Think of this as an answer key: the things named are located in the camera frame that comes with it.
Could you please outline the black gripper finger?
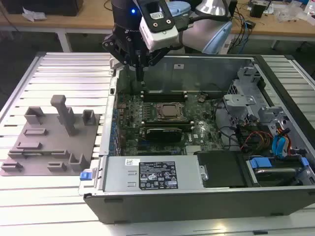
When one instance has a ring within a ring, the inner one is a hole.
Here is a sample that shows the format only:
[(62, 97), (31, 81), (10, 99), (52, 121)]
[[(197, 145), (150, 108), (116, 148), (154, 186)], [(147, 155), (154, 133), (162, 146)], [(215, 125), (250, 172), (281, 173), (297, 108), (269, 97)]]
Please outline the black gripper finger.
[(152, 52), (142, 49), (140, 53), (140, 80), (144, 79), (144, 68), (156, 65), (167, 53), (170, 48), (161, 48)]
[(104, 39), (102, 46), (120, 63), (133, 67), (135, 77), (140, 81), (139, 56), (136, 54), (133, 39), (129, 34), (123, 35), (122, 38), (111, 34)]

